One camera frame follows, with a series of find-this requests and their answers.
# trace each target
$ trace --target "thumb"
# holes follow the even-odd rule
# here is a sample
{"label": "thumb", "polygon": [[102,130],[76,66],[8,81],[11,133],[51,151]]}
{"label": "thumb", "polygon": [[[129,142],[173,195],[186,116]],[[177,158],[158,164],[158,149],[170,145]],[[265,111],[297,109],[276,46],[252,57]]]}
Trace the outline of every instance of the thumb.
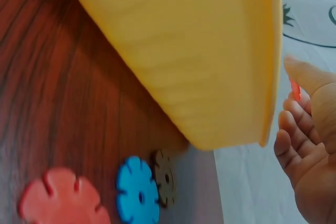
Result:
{"label": "thumb", "polygon": [[283,62],[289,78],[301,86],[310,97],[321,87],[336,82],[334,73],[322,71],[292,56],[286,56]]}

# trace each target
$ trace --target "fingernail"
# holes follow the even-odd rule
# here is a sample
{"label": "fingernail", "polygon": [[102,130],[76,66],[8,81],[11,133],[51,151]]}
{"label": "fingernail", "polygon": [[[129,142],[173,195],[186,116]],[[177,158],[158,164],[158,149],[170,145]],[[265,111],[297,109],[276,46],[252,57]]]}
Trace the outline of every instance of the fingernail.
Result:
{"label": "fingernail", "polygon": [[294,61],[297,61],[297,58],[295,58],[294,56],[292,55],[286,55],[285,56],[285,61],[289,62],[289,63],[292,63]]}

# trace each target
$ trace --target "red toy piece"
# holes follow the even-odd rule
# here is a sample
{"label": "red toy piece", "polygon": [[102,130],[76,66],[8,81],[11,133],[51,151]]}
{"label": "red toy piece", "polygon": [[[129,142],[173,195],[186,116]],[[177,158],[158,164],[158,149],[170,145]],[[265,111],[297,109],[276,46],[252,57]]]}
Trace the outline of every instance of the red toy piece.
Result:
{"label": "red toy piece", "polygon": [[299,85],[297,85],[294,81],[289,80],[290,81],[290,86],[292,88],[292,92],[294,95],[294,99],[296,101],[300,101],[301,100],[301,88]]}
{"label": "red toy piece", "polygon": [[38,224],[111,224],[91,183],[66,168],[54,168],[28,185],[20,200],[20,216]]}

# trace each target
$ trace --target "brown gear-shaped disc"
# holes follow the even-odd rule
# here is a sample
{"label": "brown gear-shaped disc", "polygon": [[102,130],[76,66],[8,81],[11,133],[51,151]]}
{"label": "brown gear-shaped disc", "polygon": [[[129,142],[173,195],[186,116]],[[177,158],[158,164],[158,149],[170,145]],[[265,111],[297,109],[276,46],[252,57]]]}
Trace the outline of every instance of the brown gear-shaped disc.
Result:
{"label": "brown gear-shaped disc", "polygon": [[171,207],[176,200],[176,181],[167,151],[158,150],[154,155],[154,177],[159,190],[159,200],[163,207]]}

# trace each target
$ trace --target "leaf pattern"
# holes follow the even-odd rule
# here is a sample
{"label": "leaf pattern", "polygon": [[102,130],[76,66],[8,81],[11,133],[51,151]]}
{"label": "leaf pattern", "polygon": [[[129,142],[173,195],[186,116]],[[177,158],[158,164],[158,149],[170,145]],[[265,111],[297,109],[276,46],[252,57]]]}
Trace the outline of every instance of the leaf pattern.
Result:
{"label": "leaf pattern", "polygon": [[283,14],[284,14],[284,21],[283,21],[283,24],[284,25],[288,25],[288,26],[291,26],[291,27],[294,27],[291,23],[289,23],[289,21],[291,21],[291,20],[295,20],[295,19],[293,19],[293,18],[291,18],[291,17],[289,17],[287,14],[289,13],[289,11],[290,11],[290,7],[287,7],[286,8],[286,5],[287,4],[284,4],[283,6],[282,6],[282,11],[283,11]]}

